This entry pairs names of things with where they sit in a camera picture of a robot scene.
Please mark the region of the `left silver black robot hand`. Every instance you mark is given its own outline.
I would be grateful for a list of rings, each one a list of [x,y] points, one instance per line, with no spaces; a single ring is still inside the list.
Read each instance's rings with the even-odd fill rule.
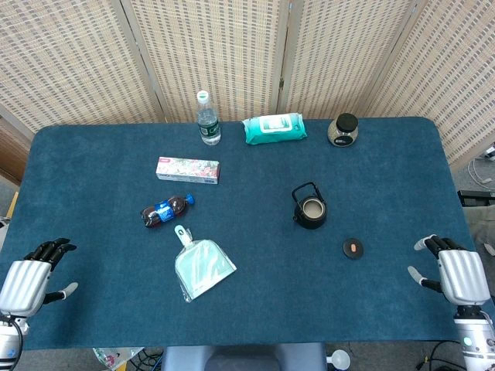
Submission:
[[[63,256],[76,249],[67,238],[58,238],[41,243],[23,259],[14,261],[1,289],[1,313],[10,317],[29,318],[42,306],[71,296],[78,288],[77,282],[54,292],[46,289],[51,274]]]

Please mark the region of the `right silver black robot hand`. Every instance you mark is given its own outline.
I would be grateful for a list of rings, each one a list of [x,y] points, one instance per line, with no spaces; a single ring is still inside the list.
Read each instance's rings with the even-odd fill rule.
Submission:
[[[420,239],[414,249],[429,250],[436,259],[440,275],[440,280],[434,281],[409,266],[408,273],[420,286],[443,294],[447,301],[457,306],[483,305],[491,299],[483,263],[476,251],[437,235]]]

